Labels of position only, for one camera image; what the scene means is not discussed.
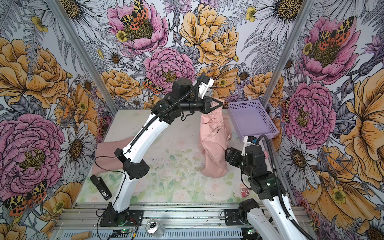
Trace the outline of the pink garment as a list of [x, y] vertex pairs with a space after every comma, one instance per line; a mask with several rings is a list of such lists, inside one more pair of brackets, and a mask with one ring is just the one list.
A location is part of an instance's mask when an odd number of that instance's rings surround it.
[[219, 107], [208, 114], [201, 115], [199, 148], [205, 157], [202, 174], [218, 179], [227, 174], [225, 151], [232, 138], [230, 118]]

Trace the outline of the lavender plastic laundry basket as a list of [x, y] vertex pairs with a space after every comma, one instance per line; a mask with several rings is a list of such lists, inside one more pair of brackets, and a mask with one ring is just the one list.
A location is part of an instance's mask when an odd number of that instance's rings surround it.
[[246, 137], [266, 135], [273, 139], [278, 133], [271, 117], [258, 100], [232, 102], [228, 104], [228, 114], [240, 142]]

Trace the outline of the pink printed t-shirt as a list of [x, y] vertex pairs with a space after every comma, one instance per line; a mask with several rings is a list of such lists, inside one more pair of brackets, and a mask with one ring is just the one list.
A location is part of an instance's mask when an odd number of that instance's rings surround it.
[[119, 170], [123, 167], [123, 164], [115, 156], [116, 149], [123, 149], [127, 146], [134, 137], [130, 137], [124, 140], [116, 142], [103, 142], [99, 143], [96, 148], [96, 163], [92, 169], [92, 175], [97, 175], [107, 170]]

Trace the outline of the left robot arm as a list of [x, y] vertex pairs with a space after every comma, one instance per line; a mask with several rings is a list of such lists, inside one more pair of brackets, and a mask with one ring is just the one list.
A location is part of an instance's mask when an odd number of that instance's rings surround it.
[[123, 149], [116, 149], [115, 156], [123, 164], [123, 179], [117, 196], [104, 211], [107, 223], [123, 226], [129, 221], [130, 201], [137, 182], [150, 170], [143, 157], [158, 136], [175, 119], [182, 118], [184, 112], [190, 115], [195, 112], [208, 114], [223, 105], [217, 101], [217, 105], [213, 106], [215, 99], [206, 96], [214, 82], [206, 74], [201, 74], [196, 84], [189, 79], [177, 79], [173, 82], [171, 92], [152, 108], [152, 113], [133, 140]]

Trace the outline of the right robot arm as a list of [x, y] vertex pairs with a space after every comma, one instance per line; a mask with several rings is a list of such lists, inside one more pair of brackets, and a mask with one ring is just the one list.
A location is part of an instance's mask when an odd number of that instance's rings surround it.
[[266, 135], [245, 138], [242, 151], [226, 150], [225, 160], [247, 177], [249, 188], [258, 195], [270, 217], [253, 199], [239, 203], [240, 221], [255, 228], [263, 240], [311, 240], [294, 215], [289, 196], [279, 178], [273, 147]]

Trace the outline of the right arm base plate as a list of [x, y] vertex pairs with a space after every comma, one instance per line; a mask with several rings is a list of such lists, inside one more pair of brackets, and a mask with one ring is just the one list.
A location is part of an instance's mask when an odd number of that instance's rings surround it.
[[223, 219], [226, 226], [247, 226], [248, 223], [241, 220], [237, 209], [224, 209]]

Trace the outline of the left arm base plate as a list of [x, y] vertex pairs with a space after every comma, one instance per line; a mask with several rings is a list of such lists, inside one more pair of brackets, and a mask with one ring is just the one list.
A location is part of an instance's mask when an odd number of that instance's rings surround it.
[[140, 227], [144, 217], [143, 210], [125, 210], [117, 212], [114, 209], [106, 210], [102, 214], [101, 227]]

